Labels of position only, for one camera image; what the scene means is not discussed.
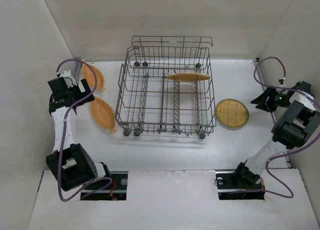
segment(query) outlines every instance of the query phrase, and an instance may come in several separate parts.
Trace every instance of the white wall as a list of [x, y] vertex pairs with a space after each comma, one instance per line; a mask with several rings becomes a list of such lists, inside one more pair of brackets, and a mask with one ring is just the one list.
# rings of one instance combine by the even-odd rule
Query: white wall
[[28, 227], [53, 146], [47, 81], [71, 53], [44, 0], [0, 0], [0, 229]]
[[292, 0], [45, 0], [74, 56], [122, 60], [132, 35], [213, 38], [211, 56], [260, 56]]
[[[312, 84], [312, 92], [320, 100], [320, 0], [294, 0], [273, 34], [261, 58], [279, 57], [287, 69], [290, 86], [300, 80]], [[274, 60], [262, 64], [266, 83], [279, 84], [281, 66]], [[305, 180], [312, 207], [320, 221], [320, 142], [291, 158]]]

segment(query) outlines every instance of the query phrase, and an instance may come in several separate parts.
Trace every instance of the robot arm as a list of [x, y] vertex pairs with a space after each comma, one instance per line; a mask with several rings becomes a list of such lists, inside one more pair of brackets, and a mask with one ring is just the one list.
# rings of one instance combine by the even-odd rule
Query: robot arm
[[[294, 89], [310, 93], [311, 85], [298, 82]], [[320, 113], [316, 111], [313, 103], [301, 93], [270, 92], [267, 89], [262, 95], [251, 103], [257, 104], [258, 109], [273, 112], [278, 106], [288, 107], [281, 118], [275, 123], [271, 132], [272, 138], [254, 156], [241, 162], [231, 173], [217, 173], [216, 181], [220, 199], [263, 199], [264, 192], [243, 192], [228, 194], [234, 190], [262, 189], [260, 177], [270, 158], [283, 154], [295, 147], [302, 147], [320, 125]]]
[[[91, 90], [85, 79], [79, 84], [71, 75], [70, 70], [63, 71], [58, 78], [48, 82], [52, 95], [50, 97], [49, 112], [54, 121], [55, 142], [52, 154], [46, 157], [46, 164], [54, 177], [58, 180], [59, 149], [64, 129], [64, 116], [71, 104], [87, 96]], [[95, 99], [91, 95], [77, 104], [66, 119], [66, 134], [62, 155], [61, 188], [69, 191], [92, 180], [111, 177], [108, 167], [103, 163], [94, 163], [80, 143], [76, 143], [75, 121], [77, 107]]]

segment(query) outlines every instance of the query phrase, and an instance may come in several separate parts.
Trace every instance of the bamboo mat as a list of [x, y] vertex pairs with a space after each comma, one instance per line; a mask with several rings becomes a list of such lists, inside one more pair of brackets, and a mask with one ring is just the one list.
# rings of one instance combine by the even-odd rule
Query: bamboo mat
[[249, 121], [249, 111], [240, 101], [235, 99], [224, 99], [218, 103], [215, 109], [216, 116], [225, 126], [240, 128]]

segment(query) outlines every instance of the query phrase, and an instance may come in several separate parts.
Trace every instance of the white platform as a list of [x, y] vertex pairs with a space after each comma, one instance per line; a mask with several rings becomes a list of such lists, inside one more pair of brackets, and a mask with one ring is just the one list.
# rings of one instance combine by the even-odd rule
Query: white platform
[[[219, 200], [215, 172], [196, 170], [130, 171], [126, 201], [61, 202], [57, 181], [45, 171], [28, 229], [318, 230], [299, 171], [272, 172], [293, 199], [266, 193], [265, 200]], [[287, 194], [266, 172], [262, 177], [267, 189]]]
[[[105, 91], [95, 95], [116, 109], [118, 78], [122, 62], [96, 62], [105, 78]], [[78, 141], [95, 162], [105, 162], [111, 171], [126, 170], [201, 170], [235, 169], [239, 162], [254, 155], [272, 136], [273, 120], [269, 113], [250, 104], [261, 92], [253, 79], [252, 60], [211, 60], [216, 104], [226, 98], [243, 102], [250, 112], [246, 126], [229, 130], [217, 122], [214, 132], [204, 140], [171, 133], [143, 133], [125, 137], [122, 129], [111, 134], [95, 123], [90, 104], [77, 109]], [[272, 168], [286, 168], [285, 159], [277, 159]]]

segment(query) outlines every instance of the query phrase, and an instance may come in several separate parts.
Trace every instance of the dish rack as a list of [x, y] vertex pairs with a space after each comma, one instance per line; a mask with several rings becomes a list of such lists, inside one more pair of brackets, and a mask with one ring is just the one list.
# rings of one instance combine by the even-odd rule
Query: dish rack
[[[216, 126], [210, 63], [211, 37], [133, 36], [121, 65], [115, 119], [123, 134], [196, 134]], [[211, 78], [178, 82], [166, 76], [201, 73]]]

